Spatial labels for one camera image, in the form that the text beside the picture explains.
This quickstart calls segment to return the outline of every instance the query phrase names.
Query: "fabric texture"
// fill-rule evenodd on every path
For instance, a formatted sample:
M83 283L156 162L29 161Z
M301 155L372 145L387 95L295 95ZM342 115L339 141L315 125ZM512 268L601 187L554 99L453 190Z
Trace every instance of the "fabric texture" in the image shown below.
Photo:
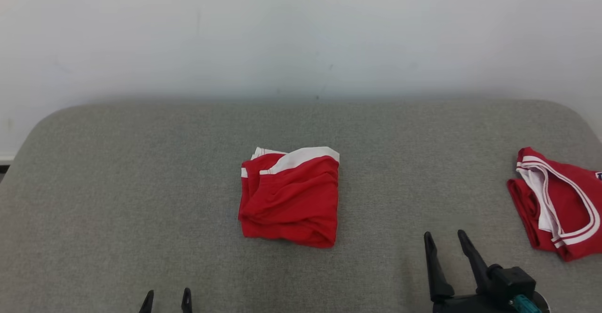
M600 172L547 159L531 147L518 152L508 189L531 245L565 261L602 253Z
M248 239L238 209L254 146L341 154L337 243ZM423 234L457 294L475 291L464 229L520 266L554 312L602 307L602 255L533 249L506 189L516 152L602 168L602 144L544 101L118 103L41 121L0 184L0 312L430 312Z
M242 166L238 219L245 237L286 239L317 248L334 246L337 152L329 147L290 153L258 147Z

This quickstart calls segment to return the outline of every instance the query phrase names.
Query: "gray cushion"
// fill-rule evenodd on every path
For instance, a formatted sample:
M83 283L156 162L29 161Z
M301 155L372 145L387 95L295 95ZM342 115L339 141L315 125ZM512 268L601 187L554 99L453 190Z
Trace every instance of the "gray cushion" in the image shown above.
M246 239L240 163L256 146L341 154L337 244ZM543 101L86 105L32 131L0 184L0 312L430 312L423 234L457 294L456 230L520 266L555 312L599 312L602 256L529 245L506 190L516 153L602 169L573 111Z

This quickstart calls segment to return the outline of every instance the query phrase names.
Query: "teal connector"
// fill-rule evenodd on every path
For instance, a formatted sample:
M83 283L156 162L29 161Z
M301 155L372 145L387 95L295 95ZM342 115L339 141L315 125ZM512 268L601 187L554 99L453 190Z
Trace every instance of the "teal connector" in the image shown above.
M513 301L514 309L519 313L541 313L539 307L522 294L515 296Z

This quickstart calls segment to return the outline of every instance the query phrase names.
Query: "red basketball jersey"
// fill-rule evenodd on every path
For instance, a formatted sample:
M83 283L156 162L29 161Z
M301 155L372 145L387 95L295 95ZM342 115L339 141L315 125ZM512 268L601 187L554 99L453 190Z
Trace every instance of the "red basketball jersey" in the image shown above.
M602 253L602 173L546 159L530 147L518 153L521 179L508 189L534 248L565 261Z
M243 163L238 218L249 238L332 247L337 233L339 154L328 147L291 153L258 148Z

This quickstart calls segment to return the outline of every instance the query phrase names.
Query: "red jersey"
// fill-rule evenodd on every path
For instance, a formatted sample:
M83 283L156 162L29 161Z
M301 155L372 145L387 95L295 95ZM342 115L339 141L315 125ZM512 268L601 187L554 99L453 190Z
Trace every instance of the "red jersey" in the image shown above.
M531 245L565 261L602 253L602 172L546 159L530 147L518 153L521 179L507 186Z
M337 234L339 154L328 147L291 153L257 148L241 169L238 219L247 238L332 247Z

